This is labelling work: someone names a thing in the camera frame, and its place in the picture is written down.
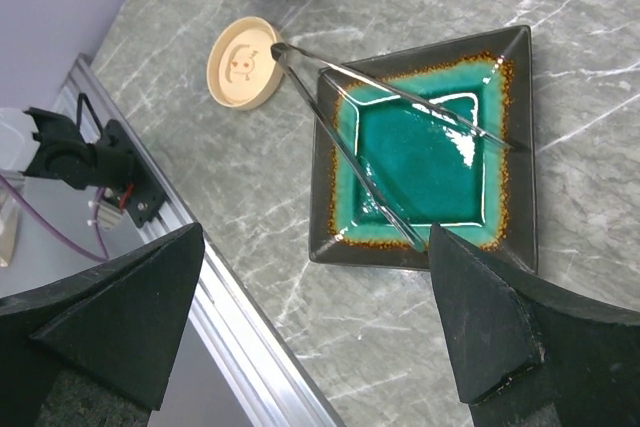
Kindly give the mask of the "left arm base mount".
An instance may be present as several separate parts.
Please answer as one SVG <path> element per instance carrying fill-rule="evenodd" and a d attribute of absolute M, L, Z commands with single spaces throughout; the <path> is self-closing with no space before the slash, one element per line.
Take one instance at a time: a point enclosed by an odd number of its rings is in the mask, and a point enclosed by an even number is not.
<path fill-rule="evenodd" d="M 126 211 L 134 224 L 141 228 L 159 213 L 166 200 L 166 192 L 123 124 L 111 119 L 102 125 L 84 92 L 77 97 L 77 128 L 81 126 L 84 107 L 100 133 L 98 141 L 87 143 L 92 155 L 88 184 L 111 189 L 119 209 Z"/>

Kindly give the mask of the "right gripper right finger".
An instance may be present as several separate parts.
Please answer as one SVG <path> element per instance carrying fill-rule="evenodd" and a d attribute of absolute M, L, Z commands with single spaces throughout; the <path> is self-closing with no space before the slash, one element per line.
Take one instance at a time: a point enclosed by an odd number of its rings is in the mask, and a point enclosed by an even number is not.
<path fill-rule="evenodd" d="M 440 225 L 428 261 L 474 425 L 638 425 L 638 312 L 559 287 Z"/>

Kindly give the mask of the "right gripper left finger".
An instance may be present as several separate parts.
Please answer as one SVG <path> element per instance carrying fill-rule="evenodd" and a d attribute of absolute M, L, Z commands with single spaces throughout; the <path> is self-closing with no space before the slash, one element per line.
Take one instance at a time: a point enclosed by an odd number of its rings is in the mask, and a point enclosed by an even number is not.
<path fill-rule="evenodd" d="M 160 409 L 204 257 L 191 223 L 1 300 L 4 426 L 145 426 Z"/>

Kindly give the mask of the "cream round lid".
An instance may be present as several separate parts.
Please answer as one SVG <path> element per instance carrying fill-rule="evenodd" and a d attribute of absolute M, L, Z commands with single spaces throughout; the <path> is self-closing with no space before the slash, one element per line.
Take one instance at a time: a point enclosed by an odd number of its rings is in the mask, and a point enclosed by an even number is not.
<path fill-rule="evenodd" d="M 230 24 L 210 52 L 206 80 L 220 105 L 251 110 L 264 104 L 277 90 L 283 71 L 271 55 L 281 42 L 279 32 L 261 17 L 244 17 Z"/>

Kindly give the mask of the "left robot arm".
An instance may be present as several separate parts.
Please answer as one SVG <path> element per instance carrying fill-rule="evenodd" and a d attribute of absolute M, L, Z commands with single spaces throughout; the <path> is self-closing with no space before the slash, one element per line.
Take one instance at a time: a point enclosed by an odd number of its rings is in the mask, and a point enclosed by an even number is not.
<path fill-rule="evenodd" d="M 71 118 L 37 108 L 1 110 L 1 171 L 58 180 L 75 190 L 123 192 L 140 183 L 141 164 L 119 122 L 111 120 L 95 142 Z"/>

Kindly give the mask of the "metal tongs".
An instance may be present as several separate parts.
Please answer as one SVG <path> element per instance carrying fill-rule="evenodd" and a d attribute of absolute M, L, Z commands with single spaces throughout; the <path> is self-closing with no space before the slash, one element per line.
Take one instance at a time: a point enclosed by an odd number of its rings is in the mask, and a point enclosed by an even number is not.
<path fill-rule="evenodd" d="M 481 52 L 433 67 L 376 76 L 310 53 L 271 50 L 330 148 L 329 238 L 354 247 L 424 251 L 434 225 L 494 248 L 504 237 L 511 64 Z"/>

